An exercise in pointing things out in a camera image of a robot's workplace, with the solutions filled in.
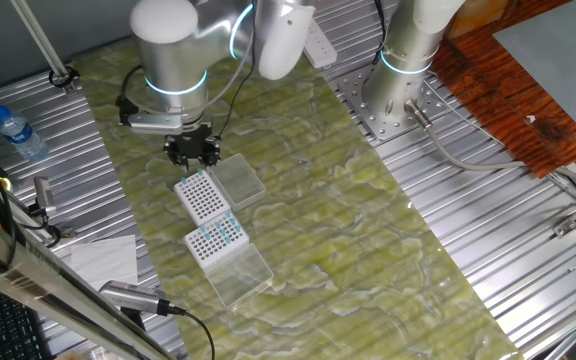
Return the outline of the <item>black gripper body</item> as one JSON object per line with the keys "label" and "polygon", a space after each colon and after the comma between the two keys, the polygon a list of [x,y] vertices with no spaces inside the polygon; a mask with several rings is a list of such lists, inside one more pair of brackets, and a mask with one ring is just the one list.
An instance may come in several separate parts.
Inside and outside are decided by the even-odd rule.
{"label": "black gripper body", "polygon": [[202,152],[204,139],[212,135],[211,125],[200,125],[197,129],[173,135],[179,150],[185,157],[198,157]]}

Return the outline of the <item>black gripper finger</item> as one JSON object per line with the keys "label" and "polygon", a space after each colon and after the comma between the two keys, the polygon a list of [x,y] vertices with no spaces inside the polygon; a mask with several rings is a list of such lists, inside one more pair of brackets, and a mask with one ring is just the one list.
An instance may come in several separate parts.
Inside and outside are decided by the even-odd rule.
{"label": "black gripper finger", "polygon": [[215,166],[220,160],[221,150],[221,137],[219,135],[211,135],[204,139],[202,144],[202,152],[198,156],[198,160],[206,167]]}
{"label": "black gripper finger", "polygon": [[170,162],[175,166],[187,169],[189,164],[184,154],[179,150],[179,147],[173,137],[166,137],[163,145],[163,152],[167,155]]}

